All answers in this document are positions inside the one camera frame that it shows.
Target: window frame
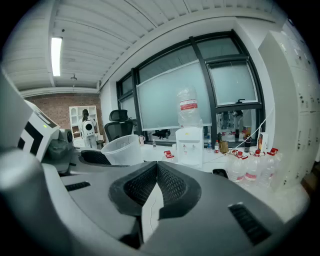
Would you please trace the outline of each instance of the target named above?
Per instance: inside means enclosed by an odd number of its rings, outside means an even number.
[[[239,54],[223,55],[223,56],[204,59],[198,47],[198,43],[203,41],[219,39],[219,38],[230,38],[234,43],[234,45],[236,46],[237,50],[239,51]],[[152,141],[150,141],[148,138],[148,132],[142,131],[138,95],[137,95],[137,85],[140,84],[139,70],[170,53],[173,53],[175,51],[180,50],[181,48],[185,48],[188,46],[192,46],[194,53],[197,59],[199,60],[201,70],[204,76],[207,92],[208,92],[209,106],[210,106],[210,112],[211,112],[211,140],[215,141],[217,138],[216,114],[219,112],[255,109],[256,110],[256,127],[258,128],[266,116],[262,85],[259,79],[256,66],[247,48],[245,47],[244,43],[241,41],[239,36],[236,34],[236,32],[232,29],[231,31],[204,34],[196,37],[191,36],[187,40],[173,44],[159,51],[158,53],[152,55],[151,57],[147,58],[145,61],[141,62],[136,67],[133,67],[129,73],[127,73],[123,78],[121,78],[116,83],[118,109],[121,109],[121,102],[123,100],[133,95],[138,135],[145,136],[146,144],[152,144]],[[218,63],[226,63],[226,62],[232,62],[232,61],[246,61],[248,70],[252,75],[253,85],[257,95],[257,102],[241,102],[236,104],[218,105],[216,91],[215,91],[214,83],[210,73],[210,66]],[[123,81],[129,78],[130,76],[132,77],[132,91],[130,90],[123,94]],[[265,123],[261,126],[261,129],[263,132],[265,131]],[[168,142],[168,141],[157,141],[156,143],[157,145],[160,145],[160,146],[172,146],[172,144],[175,144],[175,142]],[[240,143],[242,143],[242,141],[228,142],[228,145],[229,145],[229,148],[232,148],[232,147],[238,146]],[[257,145],[257,139],[251,141],[251,146],[255,146],[255,145]]]

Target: white cabinet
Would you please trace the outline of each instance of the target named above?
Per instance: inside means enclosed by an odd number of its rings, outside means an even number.
[[[259,52],[274,96],[273,147],[283,153],[271,182],[274,190],[301,182],[315,162],[320,140],[320,90],[305,49],[283,33],[269,31]]]
[[[96,106],[70,106],[69,107],[69,118],[70,118],[70,126],[73,136],[73,144],[75,147],[82,148],[85,147],[84,140],[81,138],[79,124],[82,122],[82,112],[83,110],[88,110],[89,116],[91,119],[96,121],[96,135],[98,140],[103,140],[103,136],[100,134],[99,130],[99,122],[97,116],[97,108]]]

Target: black office chair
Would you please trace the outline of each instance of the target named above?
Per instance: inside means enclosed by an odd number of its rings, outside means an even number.
[[[134,124],[131,120],[129,120],[127,110],[113,110],[110,113],[109,120],[112,122],[107,123],[104,126],[104,130],[109,142],[132,134]]]

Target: fluorescent light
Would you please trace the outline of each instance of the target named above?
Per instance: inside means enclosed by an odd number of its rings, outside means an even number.
[[[60,50],[62,38],[51,38],[51,64],[54,77],[60,76]]]

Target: white bucket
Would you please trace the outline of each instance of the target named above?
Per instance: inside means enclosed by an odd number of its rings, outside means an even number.
[[[123,136],[107,143],[101,153],[106,156],[110,164],[117,166],[133,166],[143,163],[139,136],[132,134]]]

